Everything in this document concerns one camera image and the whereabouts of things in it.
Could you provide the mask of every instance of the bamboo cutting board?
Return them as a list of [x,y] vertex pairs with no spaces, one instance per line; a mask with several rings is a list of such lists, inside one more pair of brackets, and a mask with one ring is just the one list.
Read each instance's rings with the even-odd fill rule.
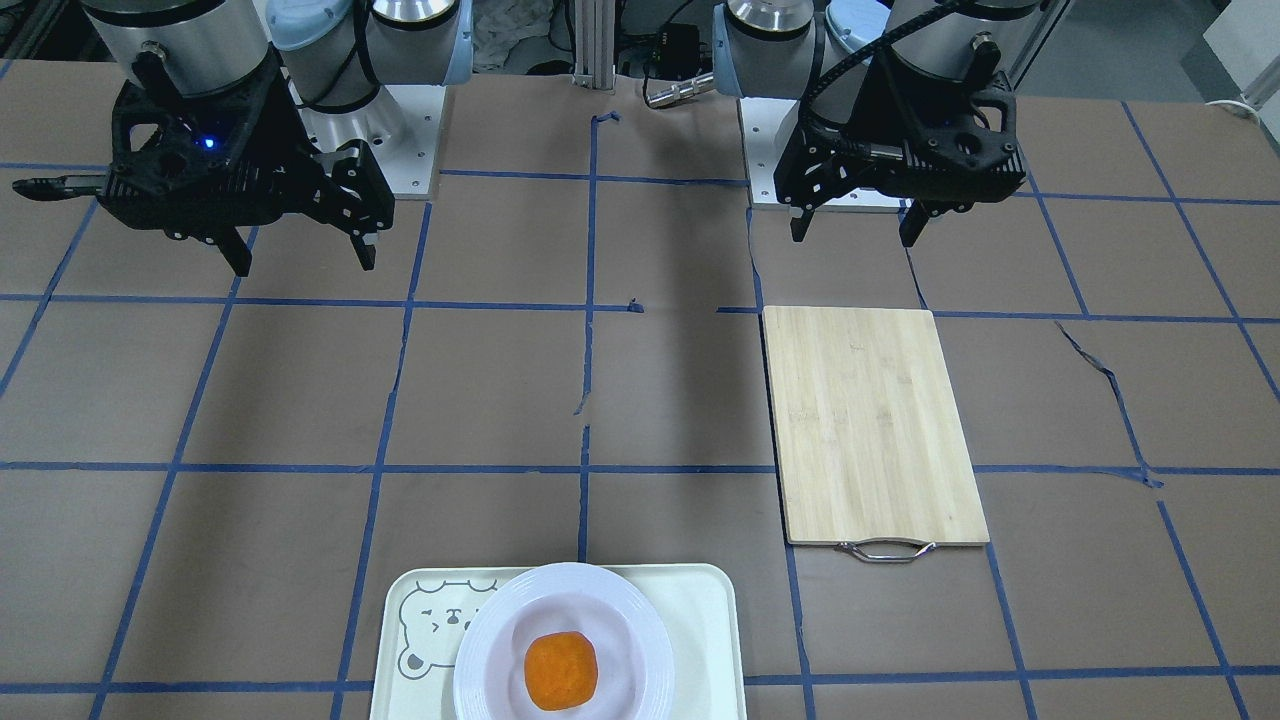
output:
[[989,541],[932,313],[769,306],[764,336],[791,542]]

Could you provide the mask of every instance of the metal base plate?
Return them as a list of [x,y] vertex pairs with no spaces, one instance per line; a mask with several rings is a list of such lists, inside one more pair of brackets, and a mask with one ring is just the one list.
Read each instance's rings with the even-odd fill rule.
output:
[[[744,97],[739,100],[739,120],[742,123],[742,151],[746,174],[751,183],[751,206],[758,210],[787,210],[788,206],[773,197],[773,169],[790,136],[778,137],[787,114],[796,106],[795,100],[773,97]],[[888,197],[873,190],[856,190],[844,197],[828,201],[818,211],[835,213],[897,213],[902,208],[897,197]]]
[[374,156],[398,200],[431,200],[447,88],[439,85],[396,85],[387,90],[399,102],[412,137],[388,146],[385,151],[374,147]]
[[303,111],[303,122],[323,151],[332,151],[352,137],[364,137],[372,145],[374,158],[397,200],[431,200],[447,88],[396,85],[385,90],[394,102],[385,102],[384,96],[379,96],[370,105],[344,115]]

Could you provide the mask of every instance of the white tray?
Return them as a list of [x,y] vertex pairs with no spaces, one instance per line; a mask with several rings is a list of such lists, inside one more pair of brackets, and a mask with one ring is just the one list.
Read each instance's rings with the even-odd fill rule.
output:
[[[701,564],[605,568],[639,588],[667,625],[676,655],[671,720],[746,720],[737,606],[728,575]],[[453,660],[466,624],[498,587],[525,570],[422,569],[392,583],[370,720],[456,720]],[[422,615],[425,610],[431,615]],[[448,623],[451,618],[457,623]],[[431,623],[439,629],[433,632]]]

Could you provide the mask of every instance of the white plate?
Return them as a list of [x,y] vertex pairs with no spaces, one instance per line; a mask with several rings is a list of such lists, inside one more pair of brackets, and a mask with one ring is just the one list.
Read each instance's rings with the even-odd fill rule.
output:
[[[525,651],[571,630],[595,647],[595,694],[568,710],[539,710],[525,689]],[[476,614],[458,648],[453,707],[458,720],[667,720],[675,688],[671,639],[644,594],[603,568],[561,562],[502,585]]]

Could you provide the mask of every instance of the cutting board handle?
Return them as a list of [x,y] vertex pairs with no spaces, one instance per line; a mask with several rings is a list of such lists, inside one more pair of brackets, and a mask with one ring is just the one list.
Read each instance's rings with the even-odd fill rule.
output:
[[[913,552],[910,555],[870,555],[865,550],[863,550],[863,546],[868,544],[900,544],[902,547],[911,548]],[[849,555],[852,555],[854,557],[861,560],[863,562],[905,564],[924,557],[937,547],[938,543],[936,542],[888,539],[888,541],[842,542],[836,546],[836,550],[841,552],[847,552]]]

